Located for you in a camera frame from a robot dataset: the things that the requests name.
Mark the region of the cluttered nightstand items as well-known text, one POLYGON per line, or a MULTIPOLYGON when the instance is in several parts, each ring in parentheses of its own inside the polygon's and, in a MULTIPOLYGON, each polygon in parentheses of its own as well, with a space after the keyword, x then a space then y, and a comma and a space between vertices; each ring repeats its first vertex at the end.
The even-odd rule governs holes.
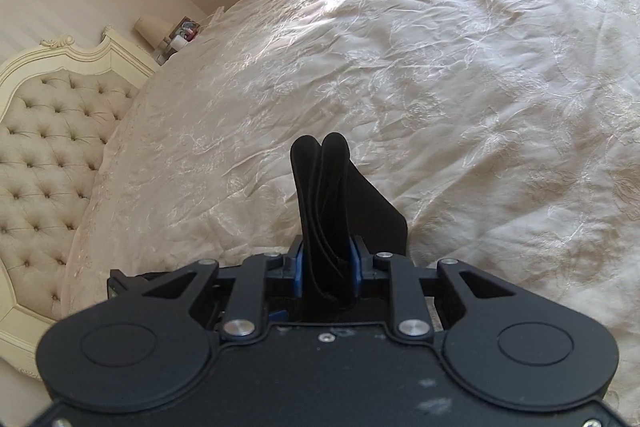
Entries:
POLYGON ((164 65, 174 54, 193 41, 200 30, 200 23, 190 17, 183 17, 155 47, 154 58, 157 64, 164 65))

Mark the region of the beige lamp shade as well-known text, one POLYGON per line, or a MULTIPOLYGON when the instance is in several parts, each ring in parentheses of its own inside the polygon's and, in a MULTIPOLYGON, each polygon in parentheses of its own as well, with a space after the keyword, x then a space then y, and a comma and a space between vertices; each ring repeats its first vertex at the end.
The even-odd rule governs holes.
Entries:
POLYGON ((158 48, 165 38, 171 33, 172 25, 167 20, 154 15, 141 15, 134 23, 134 30, 152 48, 158 48))

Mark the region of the cream tufted headboard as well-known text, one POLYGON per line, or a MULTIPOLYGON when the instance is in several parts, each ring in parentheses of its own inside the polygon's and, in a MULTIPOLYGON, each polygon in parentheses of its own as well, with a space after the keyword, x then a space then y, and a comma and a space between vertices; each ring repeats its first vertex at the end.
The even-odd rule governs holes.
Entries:
POLYGON ((93 48, 62 35, 1 65, 1 358, 28 377, 106 143, 157 69, 111 26, 93 48))

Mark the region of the black pants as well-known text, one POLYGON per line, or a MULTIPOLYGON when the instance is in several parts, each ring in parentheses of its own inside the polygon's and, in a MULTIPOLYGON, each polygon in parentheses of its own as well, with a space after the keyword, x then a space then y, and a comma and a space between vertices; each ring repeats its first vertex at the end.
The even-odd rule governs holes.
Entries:
POLYGON ((352 163, 343 135, 303 135, 290 159, 302 225, 300 311, 305 322, 334 322, 357 302, 352 243, 361 237, 371 254, 403 256, 407 221, 352 163))

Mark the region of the cream embroidered bedspread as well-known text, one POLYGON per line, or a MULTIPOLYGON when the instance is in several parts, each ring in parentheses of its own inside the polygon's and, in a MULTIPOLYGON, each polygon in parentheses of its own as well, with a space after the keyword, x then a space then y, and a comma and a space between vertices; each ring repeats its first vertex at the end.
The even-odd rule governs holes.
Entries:
POLYGON ((288 154, 346 138, 424 265, 456 258, 604 324, 639 421, 639 0, 241 0, 105 147, 61 309, 108 273, 236 265, 299 230, 288 154))

